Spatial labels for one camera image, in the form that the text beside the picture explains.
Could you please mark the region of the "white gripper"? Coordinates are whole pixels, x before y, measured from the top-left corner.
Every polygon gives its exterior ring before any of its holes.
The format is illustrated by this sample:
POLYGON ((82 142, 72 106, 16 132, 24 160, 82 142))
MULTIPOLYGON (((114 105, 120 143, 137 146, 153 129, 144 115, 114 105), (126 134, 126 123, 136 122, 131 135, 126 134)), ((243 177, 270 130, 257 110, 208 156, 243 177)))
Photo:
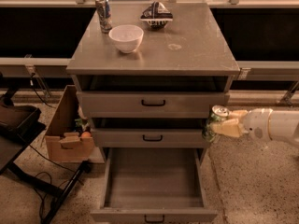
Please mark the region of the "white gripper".
POLYGON ((229 137, 241 137, 248 132, 249 137, 258 141, 270 141, 269 120, 273 112, 270 108, 230 111, 227 120, 213 122, 210 127, 216 134, 229 137))

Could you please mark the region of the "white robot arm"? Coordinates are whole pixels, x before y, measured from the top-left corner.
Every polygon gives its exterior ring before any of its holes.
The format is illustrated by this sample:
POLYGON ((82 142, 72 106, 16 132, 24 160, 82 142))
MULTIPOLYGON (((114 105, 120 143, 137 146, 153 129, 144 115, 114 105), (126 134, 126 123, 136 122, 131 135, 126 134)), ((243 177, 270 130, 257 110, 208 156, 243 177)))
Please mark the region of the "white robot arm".
POLYGON ((239 138, 247 134, 255 141, 280 141, 299 147, 299 112, 256 108, 234 110, 224 121, 212 122, 213 133, 239 138))

